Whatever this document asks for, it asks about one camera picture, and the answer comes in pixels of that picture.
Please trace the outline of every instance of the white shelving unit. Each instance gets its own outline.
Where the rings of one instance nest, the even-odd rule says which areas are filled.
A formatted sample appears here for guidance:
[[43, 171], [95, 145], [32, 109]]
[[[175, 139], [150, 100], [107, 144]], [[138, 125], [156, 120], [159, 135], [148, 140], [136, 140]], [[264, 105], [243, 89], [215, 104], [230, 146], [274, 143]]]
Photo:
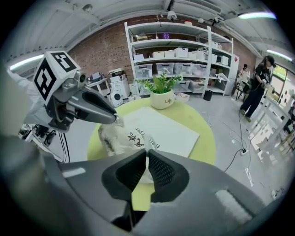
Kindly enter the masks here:
[[[207, 26], [207, 29], [203, 29], [196, 26], [186, 25], [186, 24], [180, 24], [180, 23], [170, 23], [170, 22], [153, 22], [153, 23], [144, 23], [144, 24], [136, 24], [128, 26], [125, 22], [125, 32], [127, 37], [127, 44], [128, 44], [128, 50], [129, 50], [129, 56], [131, 60], [131, 67], [133, 71], [133, 77], [136, 79], [136, 73], [135, 73], [135, 65], [144, 65], [144, 64], [150, 64], [153, 62], [167, 62], [167, 61], [173, 61], [173, 62], [186, 62], [186, 63], [202, 63], [207, 65], [206, 70], [206, 76], [203, 77], [205, 79], [204, 86], [202, 86], [202, 89], [181, 89], [181, 87], [175, 87], [173, 90], [176, 92], [192, 92], [192, 93], [202, 93], [204, 96], [205, 90], [208, 87], [209, 79], [217, 79], [215, 77], [210, 76], [210, 69], [212, 67], [221, 67], [223, 69], [223, 73], [225, 76], [228, 76], [230, 65], [224, 65], [221, 63], [212, 63], [211, 57], [212, 53], [219, 55], [219, 56], [226, 56], [229, 58], [229, 63], [231, 61], [232, 52], [233, 52], [233, 39], [229, 40], [221, 35], [218, 35], [214, 32], [211, 32], [211, 28]], [[198, 41], [189, 41], [189, 40], [183, 40], [183, 39], [150, 39], [150, 40], [143, 40], [143, 41], [134, 41], [134, 36], [139, 35], [141, 33], [144, 33], [145, 35], [149, 34], [162, 34], [162, 33], [175, 33], [180, 35], [189, 35], [194, 36], [196, 39], [203, 39], [204, 41], [207, 41], [208, 43], [201, 43]], [[231, 43], [231, 53], [227, 52], [225, 50], [219, 49], [219, 48], [212, 48], [212, 41], [218, 42], [218, 43]], [[200, 47], [205, 47], [208, 51], [208, 60], [201, 60], [201, 59], [192, 59], [192, 58], [146, 58], [141, 60], [133, 60], [133, 55], [136, 54], [137, 50], [141, 49], [147, 49], [147, 48], [155, 48], [154, 51], [157, 51], [157, 47], [167, 47], [167, 50], [169, 50], [169, 47], [186, 47], [190, 49], [198, 49]], [[184, 76], [189, 78], [200, 78], [194, 75]], [[224, 95], [224, 91], [226, 89], [226, 85], [228, 84], [228, 80], [224, 79], [221, 82], [216, 81], [215, 82], [218, 86], [210, 86], [208, 89], [211, 90], [214, 93], [222, 93]], [[139, 86], [135, 82], [137, 92], [139, 95], [148, 95], [146, 91], [143, 91], [142, 93], [139, 92]]]

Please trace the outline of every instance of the brick wall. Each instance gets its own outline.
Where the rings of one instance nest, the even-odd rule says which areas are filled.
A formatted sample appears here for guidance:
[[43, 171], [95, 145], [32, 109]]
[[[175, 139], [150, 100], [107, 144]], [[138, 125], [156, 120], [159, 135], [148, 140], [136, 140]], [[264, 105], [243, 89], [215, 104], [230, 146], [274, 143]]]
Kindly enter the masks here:
[[[155, 16], [138, 17], [126, 20], [128, 25], [155, 21]], [[110, 70], [124, 68], [128, 81], [133, 81], [124, 22], [125, 21], [113, 24], [96, 32], [69, 51], [69, 55], [83, 68], [87, 76], [98, 71], [108, 75]], [[177, 19], [177, 23], [183, 22], [184, 19]], [[192, 22], [195, 26], [207, 28], [207, 25], [205, 24]], [[220, 31], [215, 27], [212, 27], [212, 31], [222, 36], [227, 35], [225, 32]], [[223, 44], [223, 50], [230, 51], [231, 49], [229, 49], [229, 46]], [[251, 72], [253, 71], [256, 57], [237, 40], [234, 40], [234, 54], [240, 57], [239, 69], [241, 69], [244, 64], [248, 64]]]

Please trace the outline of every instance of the light green tablecloth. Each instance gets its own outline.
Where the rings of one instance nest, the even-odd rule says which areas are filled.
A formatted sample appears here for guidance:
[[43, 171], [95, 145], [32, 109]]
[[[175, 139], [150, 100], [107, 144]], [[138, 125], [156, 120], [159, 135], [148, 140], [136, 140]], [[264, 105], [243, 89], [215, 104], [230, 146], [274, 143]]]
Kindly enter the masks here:
[[[143, 106], [150, 106], [149, 98], [135, 100], [118, 107], [116, 111], [120, 116], [135, 111]], [[156, 110], [164, 116], [177, 121], [200, 134], [200, 137], [191, 151], [189, 158], [214, 164], [215, 141], [212, 130], [203, 117], [192, 107], [175, 101], [174, 104], [164, 110]], [[98, 137], [98, 124], [93, 131], [89, 143], [87, 159], [95, 160], [106, 157], [106, 153]], [[138, 184], [132, 192], [132, 206], [134, 210], [147, 211], [150, 205], [150, 195], [154, 192], [153, 184]]]

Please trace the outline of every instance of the black trash can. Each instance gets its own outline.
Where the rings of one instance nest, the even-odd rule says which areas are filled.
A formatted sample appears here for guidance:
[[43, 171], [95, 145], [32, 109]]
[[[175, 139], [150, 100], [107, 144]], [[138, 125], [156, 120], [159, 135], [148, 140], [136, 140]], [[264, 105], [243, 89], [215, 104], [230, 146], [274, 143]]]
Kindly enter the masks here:
[[213, 92], [211, 90], [205, 90], [204, 100], [210, 101], [212, 98]]

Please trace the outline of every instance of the white ceiling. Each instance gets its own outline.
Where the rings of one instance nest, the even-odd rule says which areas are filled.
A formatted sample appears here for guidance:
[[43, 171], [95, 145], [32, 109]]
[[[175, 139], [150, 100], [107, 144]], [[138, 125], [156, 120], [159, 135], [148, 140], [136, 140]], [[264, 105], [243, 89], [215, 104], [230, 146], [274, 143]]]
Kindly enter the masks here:
[[[169, 3], [170, 0], [42, 0], [27, 11], [8, 36], [1, 56], [7, 65], [12, 65], [46, 50], [69, 51], [81, 40], [115, 22], [159, 12], [165, 14]], [[89, 12], [83, 9], [87, 4], [92, 6]], [[272, 49], [295, 58], [276, 20], [237, 17], [240, 13], [263, 9], [255, 0], [175, 0], [173, 5], [179, 16], [202, 17], [207, 22], [214, 17], [223, 19], [215, 26], [230, 32], [257, 56], [264, 56], [267, 49]], [[36, 62], [19, 68], [19, 73], [35, 65]]]

